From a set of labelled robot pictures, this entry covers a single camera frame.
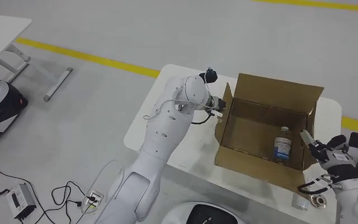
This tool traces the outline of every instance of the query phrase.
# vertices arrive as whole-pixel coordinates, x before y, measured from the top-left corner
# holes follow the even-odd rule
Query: power adapter
[[[18,184],[6,195],[14,219],[24,220],[36,208],[26,184]]]

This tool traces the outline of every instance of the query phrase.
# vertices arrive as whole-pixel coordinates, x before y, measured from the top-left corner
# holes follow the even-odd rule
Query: plastic bottle
[[[284,162],[290,158],[291,140],[289,138],[289,128],[281,127],[280,135],[275,138],[274,158],[277,162]]]

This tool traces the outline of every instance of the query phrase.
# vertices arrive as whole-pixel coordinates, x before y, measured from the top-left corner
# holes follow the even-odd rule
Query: power outlet
[[[89,199],[86,200],[86,203],[84,204],[85,208],[87,207],[91,207],[91,208],[97,208],[98,206],[100,206],[101,201],[104,198],[104,195],[101,194],[100,192],[93,190],[90,194],[90,197],[94,197],[96,199],[97,202],[93,202]]]

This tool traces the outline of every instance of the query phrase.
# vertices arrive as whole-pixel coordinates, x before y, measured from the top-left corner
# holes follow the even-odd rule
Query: concrete floor
[[[50,196],[53,188],[72,180],[87,190],[108,161],[116,158],[123,166],[134,161],[136,153],[124,146],[123,139],[155,79],[18,46],[58,74],[67,67],[74,68],[49,102],[43,101],[49,82],[31,67],[26,68],[13,85],[29,99],[29,105],[0,138],[0,170],[31,181],[43,206],[55,208]],[[6,70],[0,69],[0,76],[5,75]],[[117,167],[110,166],[95,188],[106,193],[116,174]],[[21,182],[0,176],[0,190],[18,183]],[[82,198],[73,190],[71,199]],[[228,207],[247,223],[302,223],[169,166],[164,170],[158,200],[143,223],[159,224],[169,209],[190,200]],[[77,220],[80,210],[72,204],[69,208]],[[40,215],[38,208],[24,223],[34,223]],[[68,223],[64,210],[51,212],[50,216],[56,223]],[[0,217],[1,223],[18,223],[2,197]],[[81,223],[91,217],[85,216]],[[49,221],[43,218],[39,223]]]
[[[0,14],[33,20],[22,37],[152,69],[211,66],[323,86],[358,119],[355,11],[250,0],[0,0]]]

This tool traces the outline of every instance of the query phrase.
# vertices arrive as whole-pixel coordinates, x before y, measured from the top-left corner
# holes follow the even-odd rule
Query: table leg
[[[16,55],[18,55],[20,58],[22,58],[27,66],[28,64],[34,67],[36,70],[38,70],[41,74],[46,76],[49,80],[51,80],[54,85],[51,87],[51,89],[48,91],[48,93],[44,96],[44,100],[47,102],[51,99],[52,95],[55,93],[55,91],[60,87],[60,85],[63,83],[63,81],[67,78],[67,76],[72,72],[73,68],[67,68],[64,73],[60,76],[60,78],[56,78],[56,75],[47,71],[45,68],[43,68],[38,62],[31,60],[31,57],[24,54],[22,51],[20,51],[17,47],[15,47],[13,44],[11,44],[7,49],[7,52],[13,52]],[[10,71],[14,73],[13,76],[11,76],[8,80],[12,81],[16,76],[24,69],[22,67],[19,70],[14,69],[9,64],[7,64],[4,61],[0,61],[0,64],[4,67],[8,68]]]
[[[8,78],[5,79],[6,82],[11,83],[18,76],[18,74],[20,74],[20,72],[22,72],[22,70],[26,68],[28,63],[24,62],[18,69],[16,69],[0,59],[0,65],[4,66],[7,70],[10,70],[13,73],[12,75],[10,75]]]
[[[58,89],[58,87],[60,87],[60,85],[62,84],[62,82],[67,78],[67,76],[71,73],[71,71],[73,70],[73,68],[67,68],[66,71],[64,73],[62,73],[62,75],[60,76],[60,78],[58,79],[58,82],[48,91],[48,93],[44,96],[44,100],[47,102],[50,100],[50,98],[52,97],[52,95],[55,93],[55,91]]]

